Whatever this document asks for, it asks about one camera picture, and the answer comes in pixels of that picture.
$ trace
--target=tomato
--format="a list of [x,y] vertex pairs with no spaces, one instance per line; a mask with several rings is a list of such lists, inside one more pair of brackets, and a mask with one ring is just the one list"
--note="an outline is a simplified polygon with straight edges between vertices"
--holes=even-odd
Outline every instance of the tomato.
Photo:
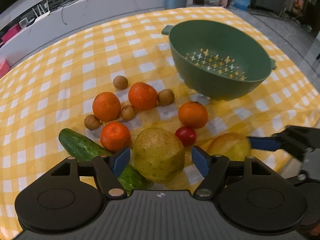
[[197,133],[190,127],[180,127],[175,135],[180,139],[184,147],[193,145],[197,139]]

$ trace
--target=tangerine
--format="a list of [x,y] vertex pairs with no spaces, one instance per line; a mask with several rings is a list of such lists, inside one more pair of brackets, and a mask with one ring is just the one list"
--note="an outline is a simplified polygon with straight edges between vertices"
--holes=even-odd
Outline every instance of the tangerine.
[[135,109],[147,111],[156,106],[158,94],[152,86],[138,82],[131,86],[128,98]]
[[180,107],[178,117],[184,126],[199,129],[207,123],[208,112],[199,102],[186,102]]
[[123,123],[111,122],[102,129],[100,141],[108,151],[117,152],[123,147],[130,146],[131,134]]
[[111,92],[102,92],[94,99],[92,111],[99,120],[110,122],[119,117],[121,104],[115,94]]

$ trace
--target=yellow and white tablecloth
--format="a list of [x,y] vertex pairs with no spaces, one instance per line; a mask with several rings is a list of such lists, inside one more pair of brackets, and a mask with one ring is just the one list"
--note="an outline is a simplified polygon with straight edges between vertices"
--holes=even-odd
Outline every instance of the yellow and white tablecloth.
[[[161,30],[167,24],[191,19],[226,23],[247,33],[276,60],[277,70],[250,94],[232,101],[213,101],[197,94],[178,75]],[[181,126],[178,109],[193,100],[205,105],[207,125],[197,130],[196,144],[228,131],[269,136],[285,125],[314,126],[320,116],[320,96],[297,66],[267,37],[223,8],[181,8],[135,15],[73,34],[31,56],[0,79],[0,239],[21,231],[14,210],[17,194],[68,156],[58,141],[68,127],[99,141],[100,130],[84,127],[92,102],[103,91],[115,92],[122,105],[129,103],[128,89],[116,91],[115,76],[129,85],[147,82],[157,91],[170,88],[176,100],[157,107],[125,125],[134,141],[150,126],[175,132]],[[279,170],[289,156],[283,151],[255,151],[271,168]],[[202,176],[186,154],[184,171],[167,189],[194,190]]]

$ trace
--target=yellow-green round fruit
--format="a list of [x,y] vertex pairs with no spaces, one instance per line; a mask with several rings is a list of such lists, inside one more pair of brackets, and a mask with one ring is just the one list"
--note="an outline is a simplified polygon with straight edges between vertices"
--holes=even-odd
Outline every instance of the yellow-green round fruit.
[[249,139],[243,134],[225,133],[213,140],[207,153],[224,155],[231,161],[244,161],[244,158],[251,154],[251,145]]
[[183,170],[182,142],[165,129],[147,128],[134,142],[133,163],[146,179],[167,183]]

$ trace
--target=cucumber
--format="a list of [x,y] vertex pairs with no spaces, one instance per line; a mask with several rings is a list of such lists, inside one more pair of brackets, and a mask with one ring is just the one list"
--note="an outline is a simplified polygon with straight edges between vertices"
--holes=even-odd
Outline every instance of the cucumber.
[[[64,128],[60,131],[59,141],[66,151],[71,156],[76,157],[79,162],[91,161],[92,158],[103,154],[112,155],[111,152],[108,152],[99,144],[69,128]],[[118,181],[128,194],[132,189],[148,189],[152,186],[152,182],[146,180],[130,165],[124,169]]]

